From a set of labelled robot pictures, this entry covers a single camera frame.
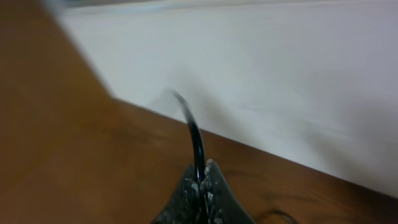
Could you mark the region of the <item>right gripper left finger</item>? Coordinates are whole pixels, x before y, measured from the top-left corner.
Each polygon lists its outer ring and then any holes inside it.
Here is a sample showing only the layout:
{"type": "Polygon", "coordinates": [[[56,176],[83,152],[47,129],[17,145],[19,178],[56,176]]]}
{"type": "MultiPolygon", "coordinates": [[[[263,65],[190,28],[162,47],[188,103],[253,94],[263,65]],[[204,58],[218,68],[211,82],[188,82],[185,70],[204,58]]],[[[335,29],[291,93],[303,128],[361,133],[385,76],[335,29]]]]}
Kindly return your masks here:
{"type": "Polygon", "coordinates": [[[151,221],[152,224],[194,224],[200,217],[199,187],[194,167],[188,165],[169,201],[151,221]]]}

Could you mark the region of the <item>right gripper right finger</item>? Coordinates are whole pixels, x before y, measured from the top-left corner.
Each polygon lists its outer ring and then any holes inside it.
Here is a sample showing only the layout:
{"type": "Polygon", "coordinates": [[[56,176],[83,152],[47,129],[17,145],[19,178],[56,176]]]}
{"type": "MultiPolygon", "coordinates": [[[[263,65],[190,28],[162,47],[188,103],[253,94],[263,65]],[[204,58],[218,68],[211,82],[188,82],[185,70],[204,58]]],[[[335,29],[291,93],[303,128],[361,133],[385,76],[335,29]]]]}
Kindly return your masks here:
{"type": "Polygon", "coordinates": [[[201,182],[201,193],[205,199],[208,223],[254,224],[254,220],[238,202],[213,159],[208,159],[206,162],[205,178],[201,182]]]}

